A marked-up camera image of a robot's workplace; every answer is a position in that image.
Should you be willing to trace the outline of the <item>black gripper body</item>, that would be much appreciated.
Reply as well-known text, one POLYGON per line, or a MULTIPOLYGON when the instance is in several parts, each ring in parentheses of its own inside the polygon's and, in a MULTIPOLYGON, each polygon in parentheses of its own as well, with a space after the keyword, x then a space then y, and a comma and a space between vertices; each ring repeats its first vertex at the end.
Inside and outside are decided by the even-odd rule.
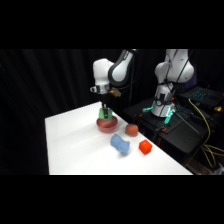
POLYGON ((109 93, 100 95, 100 101, 102 103, 102 107, 103 108, 107 108, 108 107, 109 100, 110 100, 110 94, 109 93))

